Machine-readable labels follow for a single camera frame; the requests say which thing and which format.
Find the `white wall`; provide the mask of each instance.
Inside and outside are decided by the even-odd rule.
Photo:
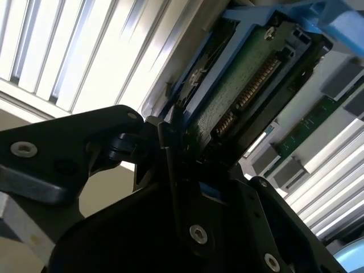
[[[27,122],[0,110],[0,131],[26,125]],[[89,216],[129,195],[134,173],[123,167],[97,173],[91,177],[80,196],[80,210]],[[1,273],[39,273],[43,264],[24,244],[0,237]]]

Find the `screw hole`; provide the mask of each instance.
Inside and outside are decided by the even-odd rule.
[[[269,258],[269,262],[272,266],[277,266],[277,263],[272,258]]]
[[[31,147],[29,147],[28,145],[19,145],[18,150],[20,152],[30,152]]]
[[[202,231],[199,229],[195,230],[195,235],[199,237],[200,239],[203,239],[204,235],[202,234]]]

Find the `gray plastic part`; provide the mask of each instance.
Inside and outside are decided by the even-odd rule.
[[[262,175],[268,171],[278,160],[280,155],[269,145],[269,148],[253,163],[254,171],[257,175]]]
[[[299,162],[290,158],[287,164],[276,173],[274,179],[279,188],[285,192],[290,192],[308,175],[308,172]]]
[[[364,121],[364,89],[361,90],[344,109]]]
[[[322,92],[333,100],[338,101],[363,75],[363,69],[359,64],[349,61],[338,68],[336,73],[324,84]]]

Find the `blue plastic frame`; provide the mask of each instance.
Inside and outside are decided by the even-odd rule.
[[[286,14],[298,22],[304,30],[318,34],[324,33],[346,45],[357,56],[364,56],[364,36],[362,35],[364,18],[342,0],[306,0],[289,5],[236,7],[231,10],[225,10],[222,15],[224,18],[240,22],[230,42],[228,42],[222,54],[202,81],[196,94],[187,105],[184,113],[185,126],[188,126],[192,118],[201,109],[254,27],[265,26],[275,11]],[[178,94],[181,90],[185,78],[203,50],[204,45],[206,45],[206,42],[207,39],[204,40],[188,68],[173,87],[173,95]],[[160,117],[166,115],[170,106],[171,103],[166,105]]]

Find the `green circuit board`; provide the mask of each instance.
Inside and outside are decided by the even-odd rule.
[[[276,167],[285,161],[320,125],[330,117],[335,110],[347,98],[350,97],[358,88],[364,84],[364,78],[345,93],[338,101],[327,96],[321,100],[309,111],[309,113],[289,132],[278,144],[274,146],[281,158],[264,174],[268,177]]]
[[[266,28],[255,28],[219,80],[200,115],[190,125],[187,131],[190,151],[197,154],[201,152],[209,142],[214,126],[271,54],[282,50],[286,44],[286,37],[294,27],[293,23],[283,22],[276,29],[272,40],[264,39]]]

